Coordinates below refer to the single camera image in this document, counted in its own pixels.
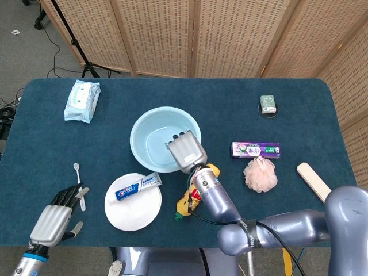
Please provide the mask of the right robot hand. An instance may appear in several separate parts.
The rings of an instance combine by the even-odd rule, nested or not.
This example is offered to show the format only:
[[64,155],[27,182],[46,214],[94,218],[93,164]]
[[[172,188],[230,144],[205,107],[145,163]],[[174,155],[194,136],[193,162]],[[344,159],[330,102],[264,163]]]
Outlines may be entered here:
[[185,174],[190,174],[200,164],[207,163],[208,156],[192,131],[174,135],[168,148],[179,169]]

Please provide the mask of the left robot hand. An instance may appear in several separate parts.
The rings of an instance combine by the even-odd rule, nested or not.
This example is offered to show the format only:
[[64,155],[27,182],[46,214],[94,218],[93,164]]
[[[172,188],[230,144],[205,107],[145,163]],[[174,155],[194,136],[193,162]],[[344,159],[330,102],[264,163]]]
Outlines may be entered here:
[[81,188],[80,184],[59,191],[38,218],[30,234],[29,248],[54,248],[64,240],[75,238],[83,222],[78,222],[70,231],[67,227],[76,205],[88,192],[89,188]]

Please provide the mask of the blue white toothpaste tube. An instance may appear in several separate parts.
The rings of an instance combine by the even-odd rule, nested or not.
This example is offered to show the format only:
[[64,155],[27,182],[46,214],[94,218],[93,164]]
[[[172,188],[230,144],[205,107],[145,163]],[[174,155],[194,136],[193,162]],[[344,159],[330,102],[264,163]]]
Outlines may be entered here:
[[159,174],[157,172],[153,172],[150,175],[147,175],[146,177],[139,179],[138,181],[134,181],[131,185],[124,187],[120,190],[117,190],[114,193],[114,199],[116,201],[122,201],[125,198],[132,196],[136,193],[140,193],[142,191],[160,185],[162,185],[162,181]]

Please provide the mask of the pink bath pouf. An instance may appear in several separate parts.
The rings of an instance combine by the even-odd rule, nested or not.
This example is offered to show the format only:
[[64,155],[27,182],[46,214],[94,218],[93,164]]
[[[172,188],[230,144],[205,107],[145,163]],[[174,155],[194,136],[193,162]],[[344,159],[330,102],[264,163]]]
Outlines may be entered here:
[[266,193],[278,183],[274,163],[261,156],[251,160],[243,173],[246,186],[257,193]]

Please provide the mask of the light blue plastic basin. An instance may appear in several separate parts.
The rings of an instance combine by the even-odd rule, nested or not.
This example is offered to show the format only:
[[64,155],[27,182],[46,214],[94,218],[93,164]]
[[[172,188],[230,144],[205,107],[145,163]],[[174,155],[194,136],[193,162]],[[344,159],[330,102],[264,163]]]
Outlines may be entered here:
[[136,160],[151,171],[178,171],[168,143],[174,135],[187,131],[192,131],[198,141],[202,141],[200,127],[190,114],[172,106],[153,108],[135,122],[130,135],[131,151]]

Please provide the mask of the purple toothpaste box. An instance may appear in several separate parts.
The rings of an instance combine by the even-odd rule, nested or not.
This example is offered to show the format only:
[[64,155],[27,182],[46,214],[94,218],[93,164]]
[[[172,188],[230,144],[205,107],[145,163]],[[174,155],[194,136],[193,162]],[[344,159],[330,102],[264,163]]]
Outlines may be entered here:
[[281,146],[279,143],[232,142],[230,155],[232,158],[238,159],[250,159],[259,156],[265,159],[278,159],[281,157]]

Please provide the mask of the teal table cloth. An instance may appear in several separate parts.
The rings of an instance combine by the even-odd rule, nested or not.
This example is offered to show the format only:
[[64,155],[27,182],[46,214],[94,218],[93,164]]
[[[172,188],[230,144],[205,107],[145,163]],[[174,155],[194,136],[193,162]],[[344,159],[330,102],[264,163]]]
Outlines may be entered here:
[[[128,173],[149,174],[133,156],[129,137],[136,120],[160,106],[188,112],[198,123],[208,161],[245,219],[263,219],[294,210],[323,210],[323,204],[297,174],[306,162],[331,188],[355,185],[328,86],[319,79],[101,79],[91,123],[65,121],[73,79],[35,79],[21,102],[0,160],[0,246],[25,246],[43,209],[55,194],[80,180],[89,188],[86,211],[76,209],[68,246],[217,247],[218,226],[188,217],[174,220],[187,176],[162,174],[162,206],[147,227],[124,232],[107,220],[107,189]],[[273,95],[274,118],[258,113],[261,95]],[[230,156],[232,142],[280,143],[275,161],[278,184],[256,193],[244,183],[244,159]]]

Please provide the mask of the white paper plate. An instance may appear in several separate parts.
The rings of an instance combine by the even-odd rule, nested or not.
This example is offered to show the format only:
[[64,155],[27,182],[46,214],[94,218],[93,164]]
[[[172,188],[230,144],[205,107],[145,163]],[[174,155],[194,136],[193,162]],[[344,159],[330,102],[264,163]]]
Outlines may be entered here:
[[138,173],[125,174],[117,178],[108,188],[104,203],[105,214],[115,228],[122,231],[137,231],[153,222],[158,215],[162,194],[157,186],[130,195],[122,201],[117,201],[114,195],[116,191],[143,177],[144,175]]

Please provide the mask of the small green white box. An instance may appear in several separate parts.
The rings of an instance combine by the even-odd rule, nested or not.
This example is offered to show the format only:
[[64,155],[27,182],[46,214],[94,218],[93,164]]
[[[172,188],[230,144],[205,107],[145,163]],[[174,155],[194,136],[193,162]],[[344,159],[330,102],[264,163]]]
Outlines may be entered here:
[[273,95],[260,96],[260,110],[262,114],[275,114],[277,111]]

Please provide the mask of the black round coaster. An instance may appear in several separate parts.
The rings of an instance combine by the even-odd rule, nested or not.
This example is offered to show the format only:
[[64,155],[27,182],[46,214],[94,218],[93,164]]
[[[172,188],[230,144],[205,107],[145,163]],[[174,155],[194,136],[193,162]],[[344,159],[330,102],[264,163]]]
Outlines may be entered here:
[[258,103],[258,113],[265,118],[274,118],[275,116],[277,116],[278,112],[279,112],[279,108],[278,105],[275,106],[276,107],[276,111],[275,113],[262,113],[262,107],[261,104]]

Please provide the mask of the grey robot torso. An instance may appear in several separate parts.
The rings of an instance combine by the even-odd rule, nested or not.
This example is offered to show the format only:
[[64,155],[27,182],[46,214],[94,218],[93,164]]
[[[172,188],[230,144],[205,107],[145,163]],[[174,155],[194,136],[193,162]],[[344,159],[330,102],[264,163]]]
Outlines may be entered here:
[[108,276],[240,276],[236,256],[218,248],[111,247]]

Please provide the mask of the black floor equipment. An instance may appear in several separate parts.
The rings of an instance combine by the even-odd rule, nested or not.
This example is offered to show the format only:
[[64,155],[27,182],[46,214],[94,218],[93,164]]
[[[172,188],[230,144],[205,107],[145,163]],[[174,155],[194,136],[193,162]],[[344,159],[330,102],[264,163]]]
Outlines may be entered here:
[[15,114],[13,107],[0,108],[0,140],[7,140]]

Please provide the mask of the light blue wet wipes pack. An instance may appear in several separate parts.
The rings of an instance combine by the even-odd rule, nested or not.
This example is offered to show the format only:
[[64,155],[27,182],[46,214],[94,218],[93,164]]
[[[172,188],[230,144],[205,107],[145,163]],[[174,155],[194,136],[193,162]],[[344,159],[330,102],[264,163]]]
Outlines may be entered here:
[[76,80],[64,109],[64,120],[89,124],[93,119],[100,92],[99,82]]

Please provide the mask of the wicker folding screen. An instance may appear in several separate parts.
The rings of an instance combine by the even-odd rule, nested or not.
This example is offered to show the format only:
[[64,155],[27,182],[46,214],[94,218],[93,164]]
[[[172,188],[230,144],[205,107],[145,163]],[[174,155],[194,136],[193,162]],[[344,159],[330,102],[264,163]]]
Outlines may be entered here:
[[80,64],[133,76],[319,78],[368,189],[368,0],[39,0]]

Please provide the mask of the beige wooden paddle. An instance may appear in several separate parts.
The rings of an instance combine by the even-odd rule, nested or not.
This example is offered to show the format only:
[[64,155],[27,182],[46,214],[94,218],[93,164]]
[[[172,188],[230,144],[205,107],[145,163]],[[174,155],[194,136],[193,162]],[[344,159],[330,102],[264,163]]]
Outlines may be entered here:
[[306,182],[310,189],[315,193],[322,203],[325,203],[331,189],[319,177],[308,163],[301,163],[296,168],[300,177]]

